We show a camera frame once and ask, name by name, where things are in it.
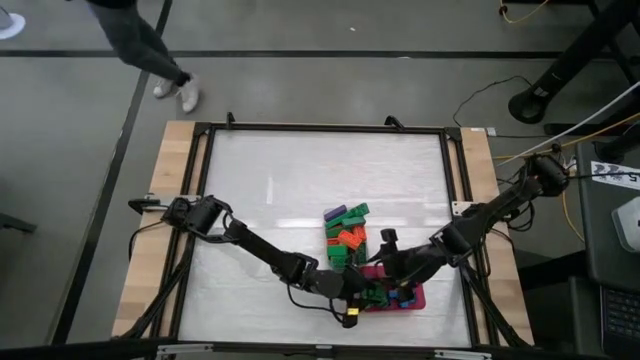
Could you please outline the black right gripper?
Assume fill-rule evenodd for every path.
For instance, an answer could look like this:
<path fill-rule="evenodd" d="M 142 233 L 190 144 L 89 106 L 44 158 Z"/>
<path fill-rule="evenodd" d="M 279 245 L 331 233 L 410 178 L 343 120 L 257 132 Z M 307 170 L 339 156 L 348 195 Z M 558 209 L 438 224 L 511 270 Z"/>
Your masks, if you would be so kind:
<path fill-rule="evenodd" d="M 441 267 L 447 264 L 442 251 L 432 244 L 399 250 L 382 256 L 385 274 L 396 284 L 397 297 L 404 297 L 407 302 L 417 299 L 417 285 L 431 279 Z"/>

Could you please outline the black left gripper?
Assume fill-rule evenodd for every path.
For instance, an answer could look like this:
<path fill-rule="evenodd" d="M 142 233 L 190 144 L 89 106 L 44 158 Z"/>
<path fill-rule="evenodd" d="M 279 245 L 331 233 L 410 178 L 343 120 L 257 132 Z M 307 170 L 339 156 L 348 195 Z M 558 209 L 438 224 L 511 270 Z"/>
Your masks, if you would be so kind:
<path fill-rule="evenodd" d="M 343 327 L 350 329 L 358 324 L 360 314 L 360 299 L 352 297 L 359 293 L 380 293 L 381 282 L 367 279 L 358 268 L 346 268 L 342 272 L 313 270 L 306 278 L 304 290 L 328 299 L 348 300 Z"/>

